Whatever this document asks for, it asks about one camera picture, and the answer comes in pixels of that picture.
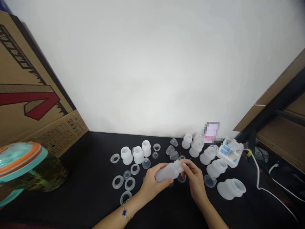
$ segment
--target woman's hand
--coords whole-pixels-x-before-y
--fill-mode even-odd
[[[155,179],[156,173],[167,165],[168,165],[167,163],[160,163],[147,170],[147,173],[145,175],[145,180],[142,184],[142,187],[141,187],[140,191],[137,193],[137,195],[140,196],[140,198],[144,202],[144,204],[147,204],[149,201],[151,201],[153,198],[155,198],[155,196],[159,192],[161,192],[168,185],[170,185],[172,182],[174,182],[173,179],[168,178],[163,182],[157,183],[157,181]]]
[[[182,163],[184,172],[182,172],[181,175],[183,178],[185,177],[185,174],[188,175],[191,195],[197,206],[200,206],[202,202],[208,200],[206,190],[204,188],[202,171],[190,160],[182,159],[181,161],[185,161],[188,165],[187,166],[185,163]]]

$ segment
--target white backdrop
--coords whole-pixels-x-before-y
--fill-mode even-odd
[[[6,0],[91,131],[182,137],[237,123],[305,48],[291,0]]]

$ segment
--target power cord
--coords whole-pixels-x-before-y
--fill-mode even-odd
[[[273,170],[273,168],[275,167],[279,167],[279,164],[276,163],[274,164],[270,169],[269,169],[269,174],[271,174],[271,171]],[[285,189],[287,192],[289,192],[291,195],[293,195],[295,198],[297,198],[300,201],[305,202],[305,200],[302,200],[301,198],[297,197],[295,194],[293,194],[291,191],[289,191],[287,188],[285,188],[283,185],[281,185],[280,183],[278,183],[275,179],[272,178],[272,180],[277,183],[279,186],[281,186],[283,189]]]
[[[270,193],[272,196],[274,196],[274,197],[275,197],[278,201],[280,201],[281,204],[282,204],[282,205],[292,214],[292,216],[294,217],[294,219],[295,219],[297,222],[299,222],[298,219],[296,218],[296,216],[292,213],[292,211],[291,211],[291,210],[290,210],[290,209],[289,209],[289,208],[288,208],[279,198],[277,198],[273,193],[269,192],[267,189],[264,189],[264,188],[259,187],[259,183],[260,183],[260,168],[258,167],[258,164],[257,164],[257,162],[256,162],[256,159],[255,159],[253,153],[252,153],[252,150],[250,150],[250,149],[244,149],[244,150],[247,150],[247,151],[250,153],[250,155],[252,156],[252,158],[254,159],[254,162],[255,162],[255,165],[256,165],[256,168],[257,168],[257,180],[256,180],[256,187],[257,187],[257,189],[258,189],[258,190],[264,190],[264,191]]]

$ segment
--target plastic part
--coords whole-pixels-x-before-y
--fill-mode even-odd
[[[143,150],[141,147],[136,146],[133,150],[134,162],[137,164],[141,164],[144,160]]]
[[[199,157],[201,163],[204,165],[210,164],[211,161],[216,157],[218,149],[219,148],[217,145],[211,145],[207,149],[205,149],[203,154],[201,154]]]
[[[129,177],[131,177],[131,172],[130,170],[126,170],[123,174],[124,180],[127,180]]]
[[[181,143],[182,147],[184,149],[188,149],[191,146],[191,142],[192,142],[192,135],[191,134],[186,134],[183,138],[183,141]]]
[[[169,141],[174,147],[178,146],[178,142],[175,138],[173,138],[172,140]]]
[[[120,155],[119,154],[113,154],[112,156],[111,156],[111,158],[110,158],[110,161],[112,162],[112,163],[116,163],[116,162],[118,162],[120,160]]]
[[[121,149],[121,158],[123,159],[123,163],[125,165],[130,165],[132,160],[133,160],[133,156],[131,154],[131,150],[125,146]]]
[[[220,174],[224,173],[226,169],[228,168],[227,163],[222,159],[217,159],[216,161],[213,161],[212,164],[207,166],[207,173],[210,176],[214,176],[218,178]]]
[[[203,181],[209,188],[214,188],[217,183],[216,177],[208,174],[203,177]]]
[[[152,154],[151,145],[148,140],[142,142],[142,150],[144,157],[149,157]]]
[[[186,177],[187,175],[185,174],[184,175],[184,179],[183,177],[181,176],[181,173],[179,174],[179,176],[177,177],[177,180],[180,182],[180,183],[184,183],[186,181]]]
[[[198,157],[199,153],[202,151],[203,148],[203,139],[198,138],[193,146],[190,148],[190,155],[191,157]]]
[[[240,180],[234,178],[219,182],[217,190],[223,198],[232,200],[234,197],[241,197],[246,192],[246,187]]]
[[[175,148],[172,145],[170,145],[166,150],[166,154],[170,155],[172,152],[175,152],[175,151],[176,151]]]
[[[120,179],[120,182],[119,182],[118,184],[115,184],[115,180],[118,179],[118,178]],[[113,181],[112,181],[112,187],[113,187],[114,189],[119,189],[119,188],[122,186],[123,182],[124,182],[123,177],[122,177],[121,175],[118,175],[118,176],[116,176],[116,177],[113,179]]]
[[[131,194],[130,191],[125,191],[125,192],[123,192],[123,194],[121,195],[121,199],[120,199],[120,204],[121,204],[121,206],[124,204],[123,198],[124,198],[125,195],[128,195],[128,199],[130,199],[130,198],[132,197],[132,194]]]
[[[180,159],[180,156],[179,156],[179,153],[178,152],[173,152],[170,154],[169,158],[172,160],[172,161],[176,161],[176,160],[179,160]]]
[[[132,184],[130,186],[128,186],[128,181],[132,181]],[[125,189],[126,191],[131,191],[134,187],[136,186],[136,180],[133,178],[133,177],[130,177],[128,178],[126,181],[125,181]]]
[[[195,135],[195,137],[193,138],[193,141],[191,142],[191,147],[193,146],[193,144],[195,143],[195,141],[196,141],[198,138],[202,138],[202,133],[197,133],[197,134]]]
[[[142,162],[142,166],[144,169],[148,169],[150,167],[150,159],[145,157],[144,161]]]
[[[181,162],[176,160],[169,163],[166,167],[160,169],[155,176],[157,183],[165,181],[167,178],[176,179],[184,171]]]
[[[152,153],[152,158],[156,159],[158,158],[159,154],[157,152],[153,152]]]
[[[132,175],[137,175],[140,171],[140,166],[138,164],[133,164],[130,168],[130,172]]]
[[[158,152],[158,151],[161,149],[160,144],[158,144],[158,143],[154,144],[154,145],[153,145],[153,149],[154,149],[156,152]]]

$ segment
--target silicone ring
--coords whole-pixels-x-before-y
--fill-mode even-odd
[[[154,144],[153,145],[153,149],[156,151],[156,152],[158,152],[160,149],[161,149],[161,146],[160,146],[160,144]]]
[[[130,181],[130,180],[132,181],[132,185],[128,186],[127,182]],[[131,191],[135,186],[136,186],[136,180],[133,177],[130,177],[125,181],[126,191]]]
[[[118,184],[115,184],[115,180],[118,179],[118,178],[120,178],[120,182],[119,182]],[[124,182],[123,177],[122,177],[121,175],[118,175],[118,176],[116,176],[116,177],[113,179],[113,181],[112,181],[112,187],[113,187],[114,189],[119,189],[119,188],[122,186],[123,182]]]
[[[131,194],[130,191],[125,191],[125,192],[123,192],[123,194],[121,195],[121,199],[120,199],[121,206],[124,204],[124,203],[123,203],[123,197],[124,197],[125,195],[128,195],[129,199],[132,197],[132,194]]]
[[[113,154],[112,156],[111,156],[111,158],[110,158],[110,161],[112,162],[112,163],[116,163],[116,162],[118,162],[120,160],[120,155],[119,154]]]
[[[137,170],[133,171],[132,168],[135,166],[137,167]],[[130,168],[130,172],[132,175],[137,175],[139,173],[139,171],[140,171],[140,166],[138,164],[133,164]]]

